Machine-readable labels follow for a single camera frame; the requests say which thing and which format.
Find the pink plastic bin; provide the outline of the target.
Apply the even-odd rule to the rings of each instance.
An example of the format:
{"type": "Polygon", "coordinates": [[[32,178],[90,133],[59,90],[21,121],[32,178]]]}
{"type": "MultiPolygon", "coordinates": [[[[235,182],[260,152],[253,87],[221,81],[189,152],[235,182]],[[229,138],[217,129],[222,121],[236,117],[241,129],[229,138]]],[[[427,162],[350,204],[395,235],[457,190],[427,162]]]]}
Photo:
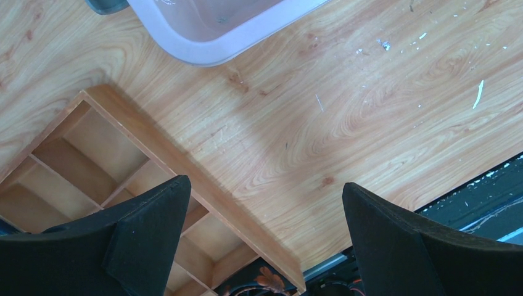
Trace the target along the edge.
{"type": "Polygon", "coordinates": [[[99,15],[131,8],[172,57],[221,65],[324,5],[324,1],[86,1],[99,15]]]}

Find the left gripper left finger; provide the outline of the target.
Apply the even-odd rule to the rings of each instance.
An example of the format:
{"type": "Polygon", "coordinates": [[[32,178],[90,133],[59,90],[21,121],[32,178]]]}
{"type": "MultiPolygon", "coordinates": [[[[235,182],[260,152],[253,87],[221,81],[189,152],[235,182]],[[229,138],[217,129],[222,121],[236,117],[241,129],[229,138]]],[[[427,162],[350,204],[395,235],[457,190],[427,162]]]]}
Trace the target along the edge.
{"type": "Polygon", "coordinates": [[[163,295],[187,213],[179,175],[39,234],[1,237],[2,295],[163,295]]]}

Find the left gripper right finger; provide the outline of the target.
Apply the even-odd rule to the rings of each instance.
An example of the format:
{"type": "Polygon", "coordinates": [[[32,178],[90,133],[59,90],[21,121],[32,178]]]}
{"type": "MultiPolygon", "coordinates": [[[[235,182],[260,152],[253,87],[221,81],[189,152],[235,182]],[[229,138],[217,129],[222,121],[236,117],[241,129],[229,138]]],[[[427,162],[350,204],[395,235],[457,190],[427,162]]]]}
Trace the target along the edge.
{"type": "Polygon", "coordinates": [[[522,247],[468,234],[357,183],[342,192],[366,295],[521,295],[522,247]]]}

